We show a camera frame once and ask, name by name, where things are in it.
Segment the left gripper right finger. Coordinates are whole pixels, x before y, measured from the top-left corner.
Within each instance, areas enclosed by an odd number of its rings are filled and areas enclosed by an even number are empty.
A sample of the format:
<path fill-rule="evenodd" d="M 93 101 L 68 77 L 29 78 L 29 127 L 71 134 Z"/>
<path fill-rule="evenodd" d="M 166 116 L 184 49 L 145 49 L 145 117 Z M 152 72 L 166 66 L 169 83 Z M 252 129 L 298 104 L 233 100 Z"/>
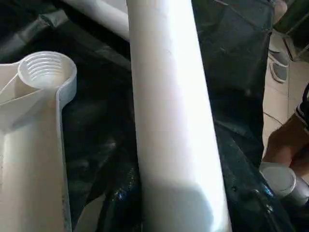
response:
<path fill-rule="evenodd" d="M 259 171 L 263 142 L 215 125 L 234 232 L 293 232 L 290 218 Z"/>

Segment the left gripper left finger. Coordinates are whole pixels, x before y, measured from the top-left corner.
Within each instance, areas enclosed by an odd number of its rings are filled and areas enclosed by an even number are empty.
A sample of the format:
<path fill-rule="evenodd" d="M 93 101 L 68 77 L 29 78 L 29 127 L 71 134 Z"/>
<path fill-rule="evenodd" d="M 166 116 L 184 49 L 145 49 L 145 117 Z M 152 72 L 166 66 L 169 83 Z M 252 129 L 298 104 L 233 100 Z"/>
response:
<path fill-rule="evenodd" d="M 115 163 L 103 189 L 98 232 L 141 232 L 142 197 L 138 167 L 132 162 Z"/>

